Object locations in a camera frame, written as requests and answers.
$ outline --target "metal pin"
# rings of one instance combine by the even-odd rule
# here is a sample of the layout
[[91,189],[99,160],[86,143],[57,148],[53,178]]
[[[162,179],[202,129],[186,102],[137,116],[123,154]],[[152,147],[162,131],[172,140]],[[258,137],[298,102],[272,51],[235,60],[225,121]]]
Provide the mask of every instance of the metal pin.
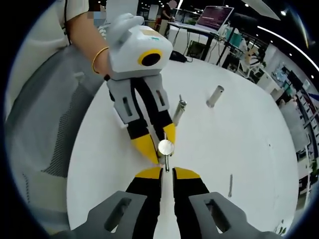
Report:
[[164,158],[165,171],[169,172],[168,157],[173,153],[174,145],[167,139],[166,133],[164,133],[164,139],[159,142],[158,157]]
[[172,120],[175,126],[178,125],[181,115],[185,112],[186,105],[187,102],[181,98],[181,95],[179,95],[179,102]]
[[229,193],[228,193],[229,198],[231,198],[232,191],[233,191],[233,174],[230,174]]
[[217,86],[214,93],[211,95],[211,97],[206,101],[206,104],[208,107],[213,108],[221,96],[221,94],[224,92],[224,88],[222,86]]

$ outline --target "laptop screen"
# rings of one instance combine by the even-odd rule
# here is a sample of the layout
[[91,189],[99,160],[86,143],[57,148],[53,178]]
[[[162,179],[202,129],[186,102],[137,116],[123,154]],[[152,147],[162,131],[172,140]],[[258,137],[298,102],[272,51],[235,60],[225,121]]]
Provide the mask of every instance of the laptop screen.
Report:
[[196,25],[219,31],[233,10],[233,7],[207,6]]

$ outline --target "gold bracelet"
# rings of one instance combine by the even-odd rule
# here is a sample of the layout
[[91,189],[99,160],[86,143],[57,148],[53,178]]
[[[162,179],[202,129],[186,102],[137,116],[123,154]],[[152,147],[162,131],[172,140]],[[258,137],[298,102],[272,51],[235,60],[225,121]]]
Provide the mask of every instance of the gold bracelet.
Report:
[[104,47],[103,49],[101,49],[96,55],[95,55],[95,57],[94,57],[94,59],[93,59],[93,61],[92,61],[92,70],[93,70],[93,72],[95,72],[95,73],[99,73],[99,72],[97,72],[95,69],[94,69],[94,63],[95,63],[95,60],[96,60],[96,58],[103,52],[103,51],[105,51],[105,50],[107,50],[107,49],[109,49],[109,47],[107,46],[107,47]]

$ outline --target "white round table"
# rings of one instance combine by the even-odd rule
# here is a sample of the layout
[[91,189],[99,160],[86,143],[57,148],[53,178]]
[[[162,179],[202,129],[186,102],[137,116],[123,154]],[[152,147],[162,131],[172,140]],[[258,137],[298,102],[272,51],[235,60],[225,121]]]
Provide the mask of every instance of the white round table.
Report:
[[[179,94],[187,101],[176,128],[170,167],[193,170],[210,192],[224,197],[228,197],[233,174],[229,200],[261,231],[273,231],[282,219],[292,218],[298,199],[297,159],[272,97],[250,81],[196,59],[192,63],[169,61],[161,74],[171,115]],[[206,100],[218,85],[225,91],[210,109]],[[71,156],[67,180],[71,229],[84,223],[89,211],[113,193],[125,191],[138,172],[152,167],[131,145],[126,129],[118,127],[112,110],[104,83],[83,119]],[[161,200],[173,206],[172,197]],[[165,215],[169,215],[164,219],[166,226],[176,227],[173,213]],[[179,237],[178,229],[166,230],[172,232],[172,239]]]

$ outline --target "metal cylinder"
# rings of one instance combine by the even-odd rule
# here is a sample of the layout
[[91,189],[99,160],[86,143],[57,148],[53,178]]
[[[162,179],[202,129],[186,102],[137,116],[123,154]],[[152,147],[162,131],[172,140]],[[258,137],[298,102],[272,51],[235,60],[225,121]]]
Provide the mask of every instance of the metal cylinder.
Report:
[[166,134],[164,139],[159,142],[158,157],[160,164],[165,164],[165,171],[169,172],[168,157],[174,152],[174,144],[167,140]]
[[211,97],[206,101],[206,104],[208,107],[213,108],[219,99],[219,97],[222,95],[224,92],[224,88],[222,86],[217,86],[216,90],[214,93],[211,95]]
[[186,105],[187,105],[187,102],[182,100],[181,95],[179,95],[179,102],[172,119],[175,126],[178,125],[181,115],[185,112]]

